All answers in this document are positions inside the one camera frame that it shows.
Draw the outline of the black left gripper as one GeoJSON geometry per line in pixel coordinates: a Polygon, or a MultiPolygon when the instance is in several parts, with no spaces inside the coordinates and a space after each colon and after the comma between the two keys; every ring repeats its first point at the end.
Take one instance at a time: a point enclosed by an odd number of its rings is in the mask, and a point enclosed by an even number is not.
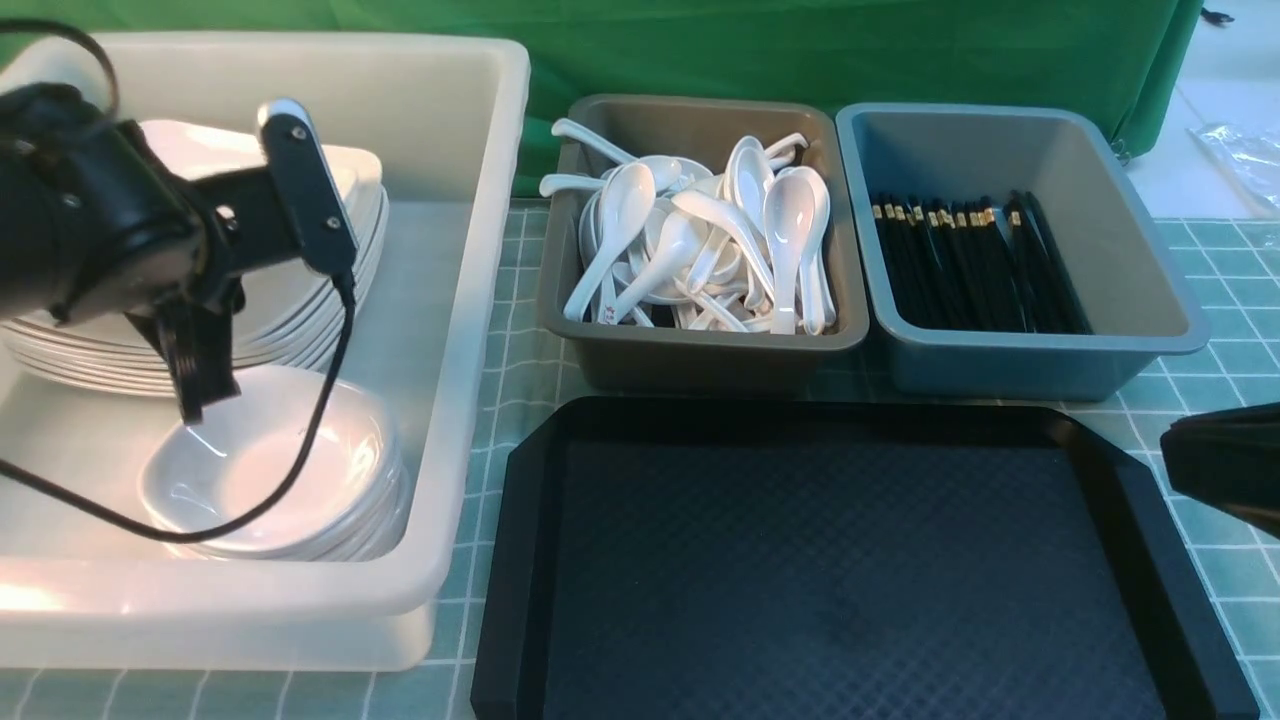
{"type": "Polygon", "coordinates": [[[133,120],[40,114],[40,307],[59,325],[148,315],[180,419],[241,393],[241,278],[301,256],[301,114],[264,110],[264,164],[200,181],[170,170],[133,120]]]}

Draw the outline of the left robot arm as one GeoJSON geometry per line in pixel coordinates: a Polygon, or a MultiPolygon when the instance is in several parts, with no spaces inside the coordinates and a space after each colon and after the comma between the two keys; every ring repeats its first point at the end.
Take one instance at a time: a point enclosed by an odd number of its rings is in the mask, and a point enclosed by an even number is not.
{"type": "Polygon", "coordinates": [[[300,258],[264,168],[172,172],[133,120],[70,85],[3,95],[3,318],[123,315],[164,361],[180,419],[233,397],[241,277],[300,258]]]}

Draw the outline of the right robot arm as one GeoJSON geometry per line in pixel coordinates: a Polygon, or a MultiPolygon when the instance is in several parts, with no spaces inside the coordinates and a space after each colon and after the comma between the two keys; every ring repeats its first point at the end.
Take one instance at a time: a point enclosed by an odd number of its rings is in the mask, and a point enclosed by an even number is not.
{"type": "Polygon", "coordinates": [[[1178,493],[1279,537],[1279,404],[1184,416],[1160,448],[1178,493]]]}

